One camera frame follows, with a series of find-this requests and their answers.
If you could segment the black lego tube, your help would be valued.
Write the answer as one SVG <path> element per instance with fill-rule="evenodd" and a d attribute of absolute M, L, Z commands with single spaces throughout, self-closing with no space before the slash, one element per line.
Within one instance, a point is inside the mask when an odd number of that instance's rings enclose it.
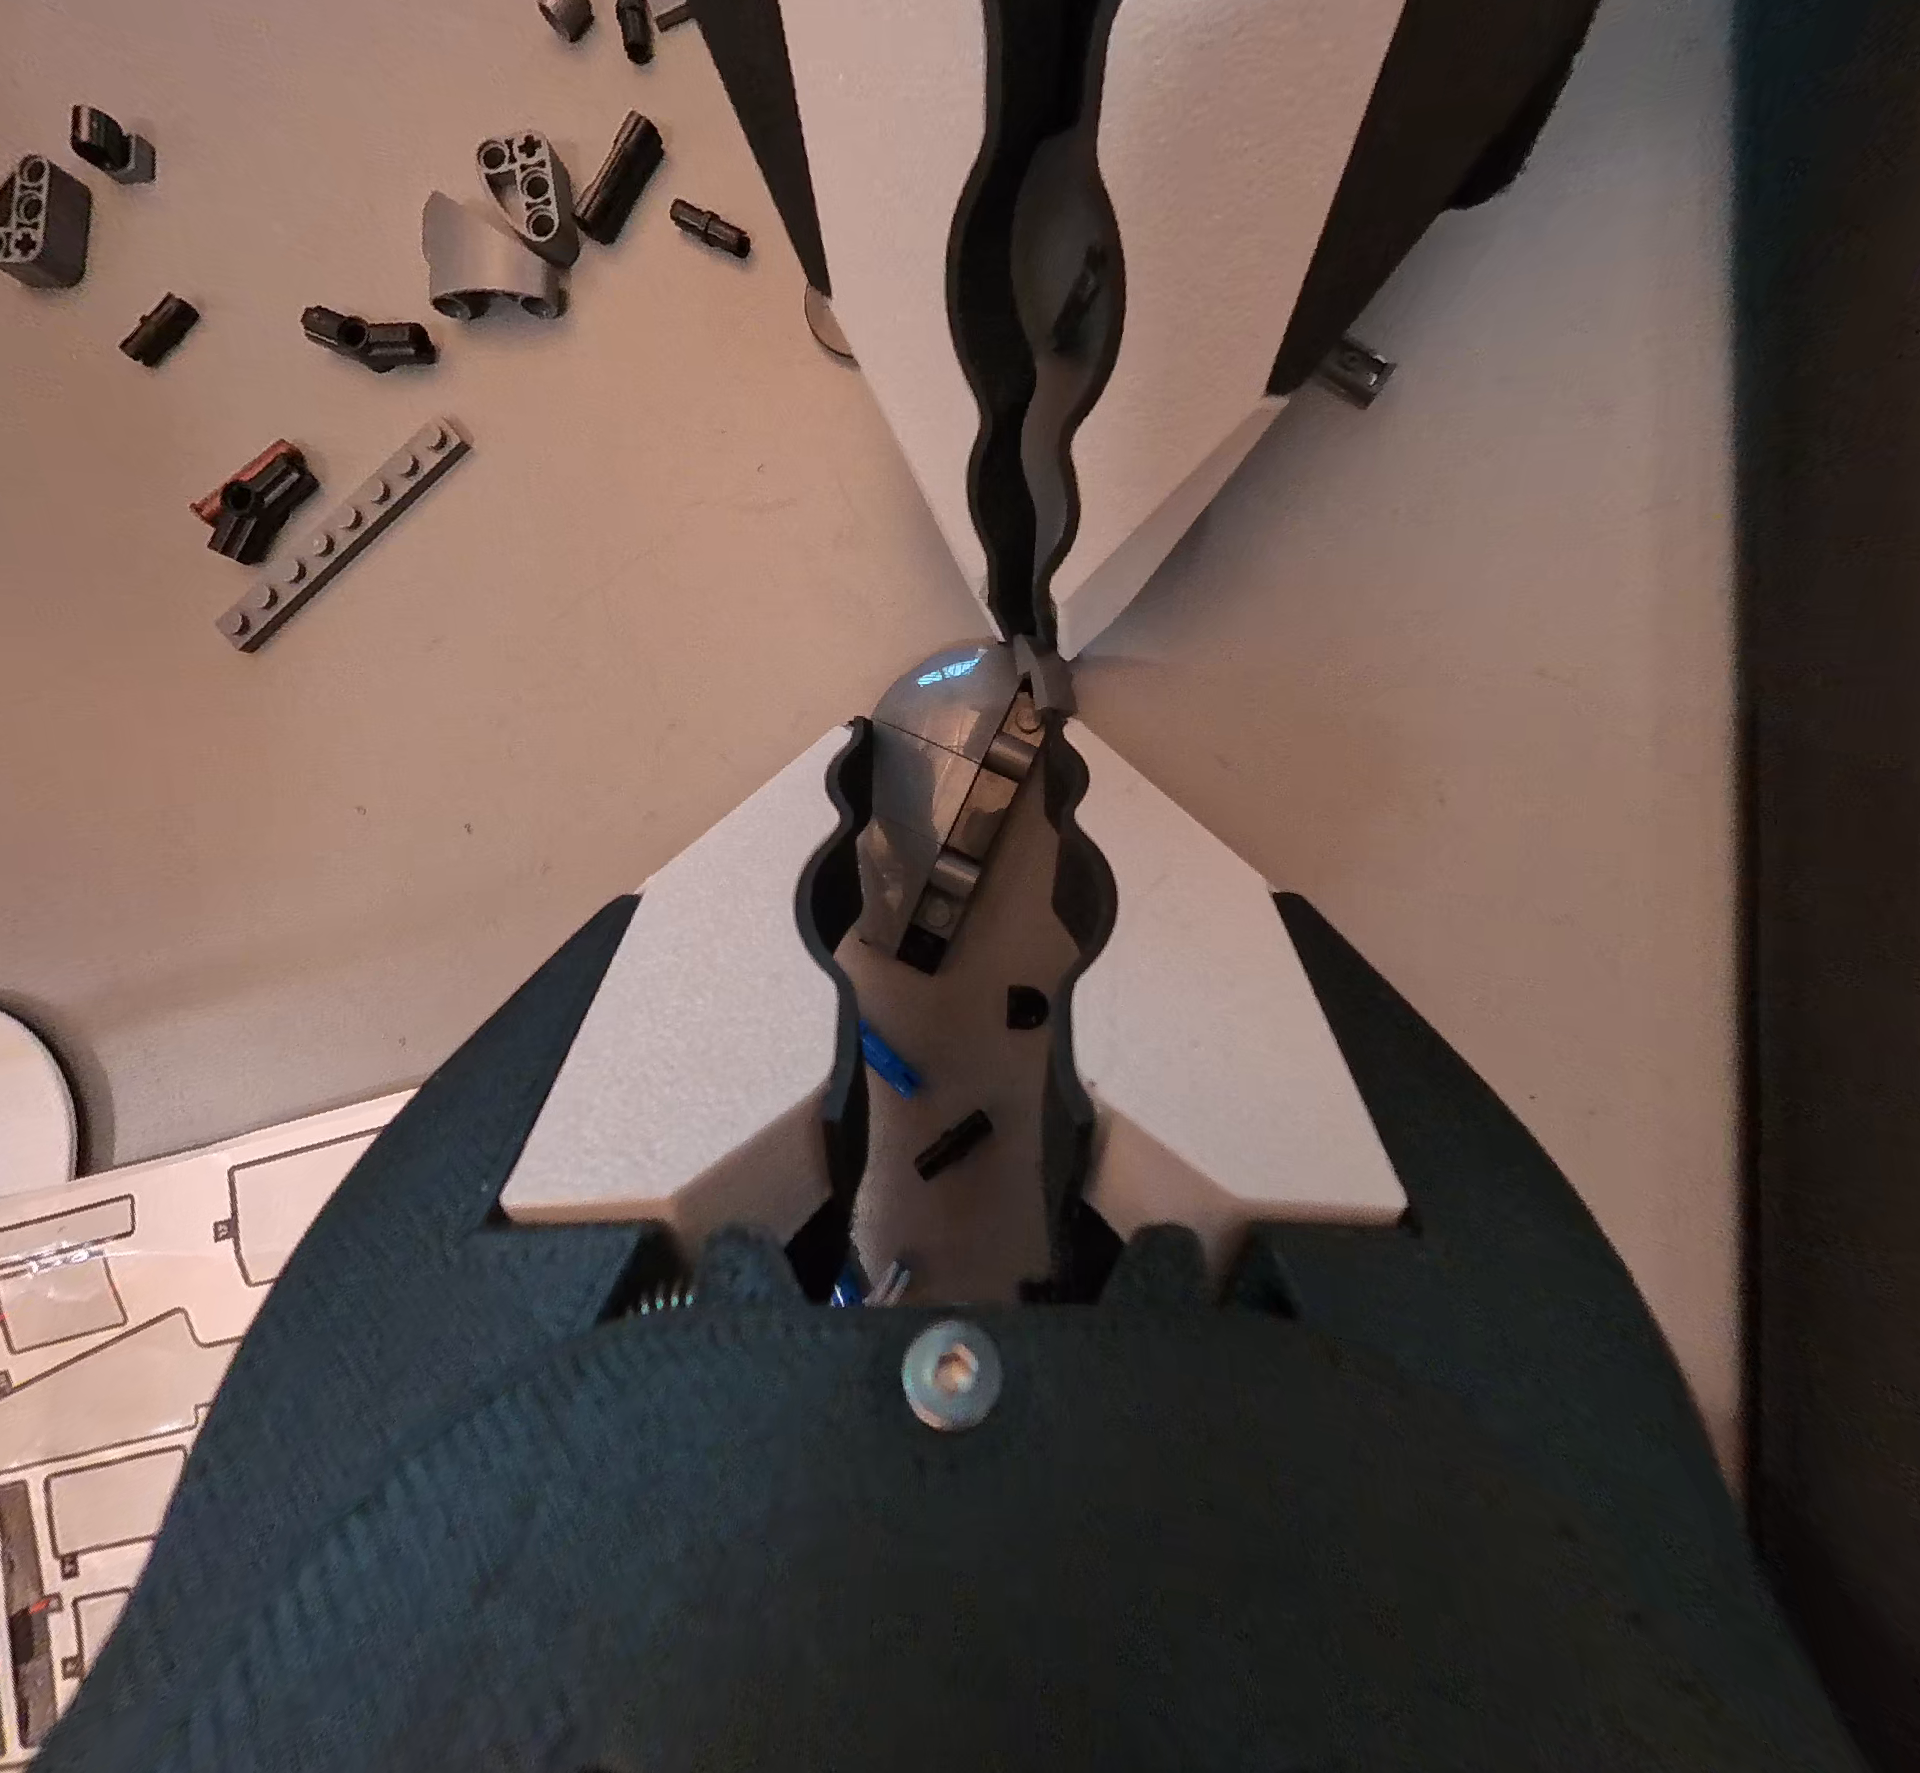
<path fill-rule="evenodd" d="M 662 159 L 666 140 L 657 125 L 647 113 L 630 111 L 603 161 L 574 194 L 579 230 L 602 247 L 615 244 Z"/>

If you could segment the black angled lego connector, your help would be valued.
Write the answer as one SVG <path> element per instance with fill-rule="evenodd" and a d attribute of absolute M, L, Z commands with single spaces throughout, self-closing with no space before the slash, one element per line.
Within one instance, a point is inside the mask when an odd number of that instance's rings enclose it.
<path fill-rule="evenodd" d="M 420 321 L 369 321 L 322 303 L 302 307 L 301 334 L 371 373 L 434 367 L 440 360 L 438 343 Z"/>

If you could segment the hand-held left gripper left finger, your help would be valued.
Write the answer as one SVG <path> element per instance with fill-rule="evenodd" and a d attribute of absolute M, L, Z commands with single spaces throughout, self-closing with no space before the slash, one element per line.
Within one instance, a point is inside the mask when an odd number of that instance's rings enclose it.
<path fill-rule="evenodd" d="M 749 1224 L 830 1297 L 870 1153 L 835 954 L 871 780 L 871 721 L 830 729 L 642 885 L 502 1188 L 514 1222 L 654 1222 L 688 1254 Z"/>

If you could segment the grey triangular lego liftarm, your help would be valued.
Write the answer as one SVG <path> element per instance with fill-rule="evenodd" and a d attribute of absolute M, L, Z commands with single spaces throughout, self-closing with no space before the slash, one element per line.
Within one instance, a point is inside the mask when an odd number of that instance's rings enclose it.
<path fill-rule="evenodd" d="M 479 140 L 478 172 L 509 230 L 548 266 L 568 271 L 580 257 L 572 177 L 553 140 L 534 129 Z"/>

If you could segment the dark grey lego beam block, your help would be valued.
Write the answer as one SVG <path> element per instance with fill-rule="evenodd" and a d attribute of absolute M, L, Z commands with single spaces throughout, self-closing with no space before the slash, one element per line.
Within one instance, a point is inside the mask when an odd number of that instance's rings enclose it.
<path fill-rule="evenodd" d="M 86 183 L 40 152 L 24 152 L 2 183 L 2 273 L 40 291 L 82 284 L 90 221 Z"/>

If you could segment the dark grey domed lego assembly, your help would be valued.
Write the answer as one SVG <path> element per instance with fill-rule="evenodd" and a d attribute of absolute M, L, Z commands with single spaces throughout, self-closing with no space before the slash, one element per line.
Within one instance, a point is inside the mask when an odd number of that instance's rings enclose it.
<path fill-rule="evenodd" d="M 885 692 L 871 713 L 871 816 L 858 840 L 864 946 L 939 972 L 1039 762 L 1046 719 L 999 639 L 937 648 Z"/>

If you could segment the sticker sheet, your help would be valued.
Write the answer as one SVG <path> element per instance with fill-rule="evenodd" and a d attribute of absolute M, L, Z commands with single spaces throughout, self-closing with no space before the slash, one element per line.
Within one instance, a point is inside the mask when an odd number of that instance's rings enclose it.
<path fill-rule="evenodd" d="M 4 1769 L 98 1661 L 237 1341 L 412 1096 L 4 1198 Z"/>

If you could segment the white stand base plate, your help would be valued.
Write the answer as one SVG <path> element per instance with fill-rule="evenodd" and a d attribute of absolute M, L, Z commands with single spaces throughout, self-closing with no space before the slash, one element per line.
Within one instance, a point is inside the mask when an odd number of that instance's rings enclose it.
<path fill-rule="evenodd" d="M 80 1107 L 36 1028 L 2 1009 L 2 1196 L 53 1189 L 80 1174 Z"/>

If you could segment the black and red lego connector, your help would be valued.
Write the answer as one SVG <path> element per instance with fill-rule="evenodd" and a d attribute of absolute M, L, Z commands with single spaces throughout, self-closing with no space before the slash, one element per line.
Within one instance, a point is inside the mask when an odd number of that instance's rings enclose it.
<path fill-rule="evenodd" d="M 306 452 L 278 440 L 224 479 L 193 513 L 206 527 L 206 547 L 237 564 L 260 564 L 287 521 L 319 488 Z"/>

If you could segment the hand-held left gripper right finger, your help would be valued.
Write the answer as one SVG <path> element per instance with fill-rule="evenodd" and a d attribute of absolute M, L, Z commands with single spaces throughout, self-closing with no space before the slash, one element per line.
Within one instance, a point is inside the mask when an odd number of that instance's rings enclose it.
<path fill-rule="evenodd" d="M 1267 877 L 1091 732 L 1043 743 L 1052 996 L 1047 1288 L 1093 1301 L 1156 1228 L 1220 1285 L 1267 1224 L 1389 1229 L 1411 1209 Z"/>

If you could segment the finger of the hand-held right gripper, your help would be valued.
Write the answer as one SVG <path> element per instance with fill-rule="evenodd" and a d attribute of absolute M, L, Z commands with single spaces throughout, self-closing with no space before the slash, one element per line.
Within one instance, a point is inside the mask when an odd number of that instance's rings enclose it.
<path fill-rule="evenodd" d="M 946 321 L 946 243 L 985 136 L 980 0 L 777 0 L 832 313 L 978 601 L 980 410 Z"/>
<path fill-rule="evenodd" d="M 1116 0 L 1093 119 L 1116 337 L 1067 442 L 1063 652 L 1116 621 L 1282 410 L 1279 345 L 1405 4 Z"/>

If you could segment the light grey curved lego panel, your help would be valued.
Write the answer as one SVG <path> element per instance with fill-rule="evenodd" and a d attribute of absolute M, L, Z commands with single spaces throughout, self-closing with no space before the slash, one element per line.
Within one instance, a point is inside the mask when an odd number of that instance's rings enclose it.
<path fill-rule="evenodd" d="M 424 203 L 420 244 L 428 301 L 447 320 L 475 321 L 500 303 L 540 321 L 568 310 L 562 267 L 498 217 L 443 191 L 429 191 Z"/>

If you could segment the long grey studded lego plate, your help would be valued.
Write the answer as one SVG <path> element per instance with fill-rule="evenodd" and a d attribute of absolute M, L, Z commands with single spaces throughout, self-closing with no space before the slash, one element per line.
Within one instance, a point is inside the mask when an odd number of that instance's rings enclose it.
<path fill-rule="evenodd" d="M 467 453 L 467 430 L 453 417 L 425 421 L 327 513 L 288 521 L 214 631 L 237 652 L 264 648 Z"/>

